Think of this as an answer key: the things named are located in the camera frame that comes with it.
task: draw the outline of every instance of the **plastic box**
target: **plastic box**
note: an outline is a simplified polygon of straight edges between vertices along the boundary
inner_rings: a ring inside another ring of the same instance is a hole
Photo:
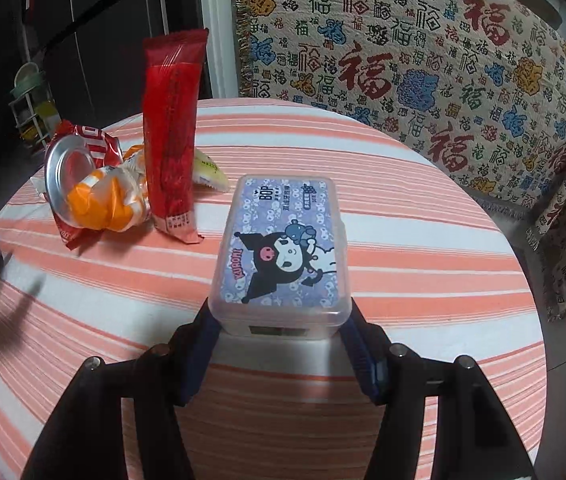
[[[351,312],[346,250],[332,180],[245,175],[225,225],[210,311],[233,335],[329,337]]]

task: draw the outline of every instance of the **metal screw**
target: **metal screw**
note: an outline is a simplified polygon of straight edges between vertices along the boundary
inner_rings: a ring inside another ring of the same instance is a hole
[[[96,368],[101,366],[101,360],[98,357],[88,357],[84,366],[88,368],[88,370],[96,370]]]
[[[392,346],[390,346],[390,352],[397,357],[403,357],[407,355],[408,348],[402,343],[394,343]]]
[[[152,347],[152,353],[158,355],[159,357],[167,355],[170,353],[170,346],[166,343],[159,343]]]
[[[463,368],[470,370],[476,366],[476,361],[469,355],[461,355],[458,358],[458,364],[460,364]]]

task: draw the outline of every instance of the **red snack wrapper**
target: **red snack wrapper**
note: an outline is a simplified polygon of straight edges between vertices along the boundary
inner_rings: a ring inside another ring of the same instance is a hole
[[[92,155],[97,168],[102,168],[103,166],[118,166],[123,162],[119,139],[108,135],[102,130],[88,126],[77,126],[66,120],[58,124],[54,137],[48,145],[48,150],[50,150],[58,139],[68,135],[78,135],[87,140],[87,147],[90,150],[90,155]],[[70,250],[100,235],[98,231],[71,226],[60,219],[54,211],[52,211],[52,216],[54,216],[54,221],[57,225],[61,240],[63,240],[65,246]]]
[[[192,163],[206,43],[207,30],[202,29],[143,42],[143,143],[150,209],[157,229],[188,244],[202,240],[194,218]]]
[[[50,145],[66,135],[78,135],[86,140],[87,148],[94,159],[97,168],[103,166],[118,166],[123,162],[119,139],[112,137],[103,130],[90,128],[90,126],[77,126],[70,121],[62,120],[55,130]]]

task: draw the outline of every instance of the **round table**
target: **round table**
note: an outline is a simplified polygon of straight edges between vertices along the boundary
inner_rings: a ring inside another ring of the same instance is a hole
[[[107,128],[123,150],[142,117]],[[505,236],[425,158],[320,108],[273,100],[199,102],[196,142],[227,173],[332,178],[348,235],[352,295],[367,320],[423,357],[473,356],[532,458],[546,370],[534,300]],[[190,322],[204,301],[232,193],[197,190],[205,240],[151,225],[69,251],[27,182],[0,212],[0,475],[18,478],[81,362],[138,356]],[[134,413],[123,402],[131,479]],[[338,337],[315,342],[221,334],[201,391],[177,410],[198,479],[362,478],[382,408],[359,391]],[[436,401],[426,406],[417,478],[429,477]]]

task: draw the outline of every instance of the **purple label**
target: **purple label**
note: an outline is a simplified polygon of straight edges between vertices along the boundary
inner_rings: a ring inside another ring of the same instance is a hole
[[[334,306],[338,277],[323,180],[250,178],[235,197],[220,297],[228,303]]]

